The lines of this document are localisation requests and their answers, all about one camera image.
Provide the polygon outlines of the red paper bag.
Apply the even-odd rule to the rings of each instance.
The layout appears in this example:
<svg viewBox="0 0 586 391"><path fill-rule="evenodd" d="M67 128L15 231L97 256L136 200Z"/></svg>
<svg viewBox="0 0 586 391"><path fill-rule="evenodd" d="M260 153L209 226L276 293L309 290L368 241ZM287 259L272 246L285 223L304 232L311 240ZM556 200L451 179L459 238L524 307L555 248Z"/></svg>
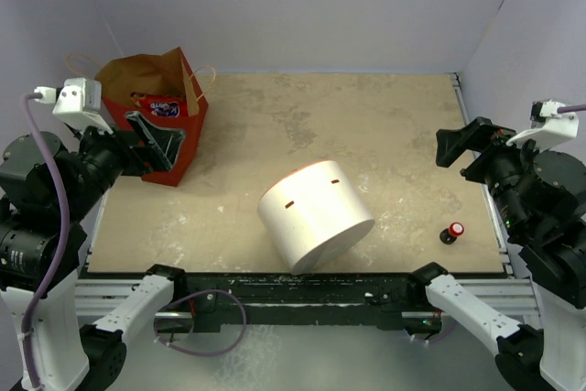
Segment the red paper bag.
<svg viewBox="0 0 586 391"><path fill-rule="evenodd" d="M93 78L114 128L83 135L81 151L111 150L124 176L177 187L196 157L209 108L182 48L111 60Z"/></svg>

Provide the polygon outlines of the white cylindrical appliance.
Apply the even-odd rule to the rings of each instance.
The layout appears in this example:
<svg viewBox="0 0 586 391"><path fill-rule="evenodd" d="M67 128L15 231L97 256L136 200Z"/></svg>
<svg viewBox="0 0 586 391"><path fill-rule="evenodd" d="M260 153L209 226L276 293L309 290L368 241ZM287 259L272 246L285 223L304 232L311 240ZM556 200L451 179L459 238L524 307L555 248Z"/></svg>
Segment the white cylindrical appliance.
<svg viewBox="0 0 586 391"><path fill-rule="evenodd" d="M374 227L341 166L322 160L271 186L257 214L294 275L323 266L358 244Z"/></svg>

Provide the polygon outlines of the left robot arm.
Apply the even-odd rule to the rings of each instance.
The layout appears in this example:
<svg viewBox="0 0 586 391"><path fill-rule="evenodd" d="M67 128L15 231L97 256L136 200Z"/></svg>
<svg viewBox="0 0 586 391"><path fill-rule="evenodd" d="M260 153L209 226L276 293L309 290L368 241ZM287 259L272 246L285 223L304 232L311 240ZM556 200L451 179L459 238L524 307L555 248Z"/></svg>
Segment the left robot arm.
<svg viewBox="0 0 586 391"><path fill-rule="evenodd" d="M81 221L118 178L171 170L186 137L138 111L125 117L126 131L88 127L75 152L43 131L4 151L1 295L16 327L25 389L104 390L123 369L127 320L80 325L76 316Z"/></svg>

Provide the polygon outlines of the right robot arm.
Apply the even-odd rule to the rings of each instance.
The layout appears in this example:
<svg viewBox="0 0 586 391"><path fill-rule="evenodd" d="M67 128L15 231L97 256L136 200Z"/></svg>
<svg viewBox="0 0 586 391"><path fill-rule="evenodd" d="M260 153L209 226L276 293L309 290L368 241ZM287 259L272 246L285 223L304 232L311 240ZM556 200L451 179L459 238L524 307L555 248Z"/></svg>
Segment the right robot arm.
<svg viewBox="0 0 586 391"><path fill-rule="evenodd" d="M585 166L541 146L534 136L477 117L436 134L437 166L465 151L475 160L461 170L487 187L507 233L519 246L532 282L541 327L505 316L464 288L447 269L429 263L411 274L408 302L446 312L493 355L514 390L585 387Z"/></svg>

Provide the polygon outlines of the red cookie snack packet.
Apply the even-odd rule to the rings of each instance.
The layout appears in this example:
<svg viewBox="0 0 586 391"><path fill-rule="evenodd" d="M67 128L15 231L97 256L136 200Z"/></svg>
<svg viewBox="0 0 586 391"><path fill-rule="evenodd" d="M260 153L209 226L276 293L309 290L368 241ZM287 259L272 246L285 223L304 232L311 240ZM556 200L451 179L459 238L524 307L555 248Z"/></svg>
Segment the red cookie snack packet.
<svg viewBox="0 0 586 391"><path fill-rule="evenodd" d="M132 103L158 117L177 118L188 116L188 106L184 95L161 95L132 92Z"/></svg>

